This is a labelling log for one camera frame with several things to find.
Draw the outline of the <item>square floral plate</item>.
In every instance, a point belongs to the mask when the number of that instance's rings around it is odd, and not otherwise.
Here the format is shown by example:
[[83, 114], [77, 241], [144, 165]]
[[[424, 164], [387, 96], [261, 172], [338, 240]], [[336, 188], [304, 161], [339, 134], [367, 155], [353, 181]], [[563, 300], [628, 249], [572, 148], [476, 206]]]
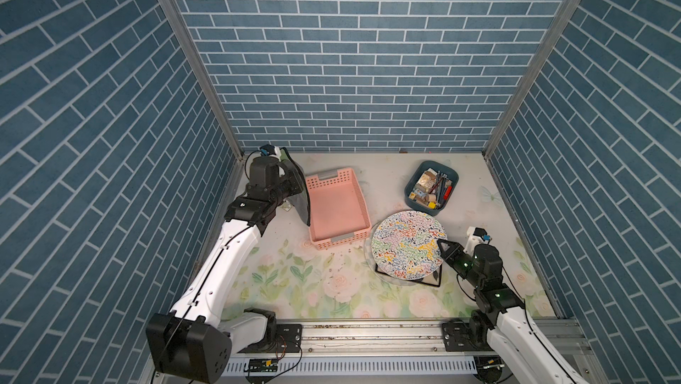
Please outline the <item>square floral plate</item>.
[[415, 286], [415, 285], [422, 285], [422, 286], [429, 286], [430, 288], [439, 288], [442, 284], [442, 272], [443, 272], [443, 267], [439, 267], [438, 270], [434, 271], [433, 273], [427, 275], [424, 278], [420, 279], [412, 279], [412, 280], [404, 280], [404, 279], [397, 279], [394, 277], [391, 277], [390, 275], [386, 274], [381, 270], [381, 268], [378, 265], [374, 266], [374, 272], [386, 283], [390, 285], [396, 285], [396, 286]]

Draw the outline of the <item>round colourful speckled plate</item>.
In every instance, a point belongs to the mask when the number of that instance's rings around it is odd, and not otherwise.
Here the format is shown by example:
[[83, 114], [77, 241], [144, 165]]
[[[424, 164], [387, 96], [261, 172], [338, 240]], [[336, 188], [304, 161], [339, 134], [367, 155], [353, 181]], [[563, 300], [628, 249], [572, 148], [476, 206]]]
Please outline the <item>round colourful speckled plate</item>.
[[446, 240], [443, 226], [430, 215], [414, 210], [383, 220], [372, 235], [371, 251], [381, 272], [407, 281], [423, 279], [443, 263], [438, 240]]

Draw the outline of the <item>blue checkered round plate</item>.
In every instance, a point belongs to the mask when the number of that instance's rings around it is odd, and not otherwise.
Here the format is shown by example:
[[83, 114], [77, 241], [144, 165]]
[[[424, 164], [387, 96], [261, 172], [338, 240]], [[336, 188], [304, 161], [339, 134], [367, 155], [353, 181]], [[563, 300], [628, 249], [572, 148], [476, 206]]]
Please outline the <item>blue checkered round plate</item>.
[[377, 263], [374, 261], [373, 255], [372, 255], [372, 238], [369, 237], [365, 239], [364, 241], [364, 253], [365, 253], [365, 260], [367, 263], [367, 266], [369, 270], [373, 273], [373, 275], [380, 279], [382, 282], [385, 282], [386, 284], [390, 284], [393, 286], [416, 286], [417, 284], [420, 284], [418, 280], [416, 281], [407, 281], [407, 280], [402, 280], [402, 279], [396, 279], [393, 278], [383, 272], [380, 272]]

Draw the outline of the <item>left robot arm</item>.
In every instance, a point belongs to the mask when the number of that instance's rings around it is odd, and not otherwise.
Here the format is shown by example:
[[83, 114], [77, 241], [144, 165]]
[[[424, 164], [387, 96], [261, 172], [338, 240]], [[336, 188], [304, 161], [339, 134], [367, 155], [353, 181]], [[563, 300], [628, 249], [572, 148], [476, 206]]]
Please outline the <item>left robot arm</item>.
[[247, 309], [231, 321], [223, 321], [222, 312], [243, 263], [285, 202], [310, 224], [303, 170], [286, 148], [262, 146], [250, 164], [245, 192], [228, 206], [217, 242], [188, 290], [169, 313], [155, 314], [146, 326], [156, 372], [214, 383], [231, 355], [276, 346], [274, 312]]

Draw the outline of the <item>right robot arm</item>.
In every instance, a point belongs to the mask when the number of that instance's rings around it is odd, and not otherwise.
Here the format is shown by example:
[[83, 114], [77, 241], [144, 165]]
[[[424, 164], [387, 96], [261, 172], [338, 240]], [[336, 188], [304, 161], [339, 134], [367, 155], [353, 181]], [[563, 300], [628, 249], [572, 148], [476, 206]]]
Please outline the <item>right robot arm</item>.
[[443, 262], [468, 282], [475, 304], [470, 319], [441, 323], [445, 350], [493, 351], [521, 383], [585, 383], [586, 380], [530, 318], [526, 304], [504, 281], [505, 267], [489, 243], [438, 240]]

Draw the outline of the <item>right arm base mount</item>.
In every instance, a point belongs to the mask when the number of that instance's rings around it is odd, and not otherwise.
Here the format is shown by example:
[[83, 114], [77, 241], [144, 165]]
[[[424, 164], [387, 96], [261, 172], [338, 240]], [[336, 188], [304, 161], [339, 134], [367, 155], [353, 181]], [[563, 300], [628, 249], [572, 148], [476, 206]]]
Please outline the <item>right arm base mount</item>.
[[453, 318], [441, 323], [443, 344], [447, 352], [493, 352], [488, 332], [497, 326], [499, 311], [474, 311], [466, 320]]

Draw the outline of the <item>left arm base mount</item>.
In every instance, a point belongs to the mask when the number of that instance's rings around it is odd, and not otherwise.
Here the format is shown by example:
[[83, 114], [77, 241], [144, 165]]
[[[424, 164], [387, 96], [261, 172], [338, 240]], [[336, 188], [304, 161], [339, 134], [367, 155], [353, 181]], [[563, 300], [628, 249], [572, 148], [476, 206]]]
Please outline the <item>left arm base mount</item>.
[[279, 323], [274, 311], [246, 309], [231, 326], [237, 353], [300, 353], [303, 325]]

